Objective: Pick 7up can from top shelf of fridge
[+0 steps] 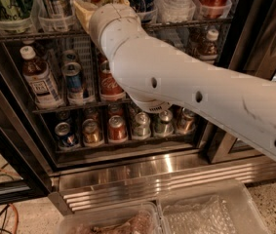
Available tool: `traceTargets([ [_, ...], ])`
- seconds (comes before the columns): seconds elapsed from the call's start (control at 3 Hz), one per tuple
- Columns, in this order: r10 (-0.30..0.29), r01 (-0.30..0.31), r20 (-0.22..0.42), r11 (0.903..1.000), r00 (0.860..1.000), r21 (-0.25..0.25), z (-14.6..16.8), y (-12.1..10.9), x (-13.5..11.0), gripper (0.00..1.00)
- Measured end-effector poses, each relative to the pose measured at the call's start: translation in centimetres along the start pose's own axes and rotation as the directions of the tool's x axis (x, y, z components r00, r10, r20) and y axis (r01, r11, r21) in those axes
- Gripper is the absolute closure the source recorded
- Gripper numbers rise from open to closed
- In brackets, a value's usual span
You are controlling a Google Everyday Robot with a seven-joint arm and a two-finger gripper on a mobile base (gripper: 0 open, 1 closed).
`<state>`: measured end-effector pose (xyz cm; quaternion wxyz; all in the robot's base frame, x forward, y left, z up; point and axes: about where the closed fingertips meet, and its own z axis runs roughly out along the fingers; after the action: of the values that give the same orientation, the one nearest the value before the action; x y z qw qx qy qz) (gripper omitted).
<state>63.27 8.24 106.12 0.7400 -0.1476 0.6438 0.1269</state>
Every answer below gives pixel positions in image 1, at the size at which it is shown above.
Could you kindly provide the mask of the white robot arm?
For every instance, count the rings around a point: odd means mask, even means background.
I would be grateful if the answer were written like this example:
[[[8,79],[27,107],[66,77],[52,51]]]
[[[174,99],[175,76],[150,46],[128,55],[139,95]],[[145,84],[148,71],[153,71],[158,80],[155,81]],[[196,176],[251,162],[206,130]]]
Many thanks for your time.
[[[276,83],[193,58],[141,27],[125,1],[74,0],[115,81],[146,112],[190,109],[276,161]]]

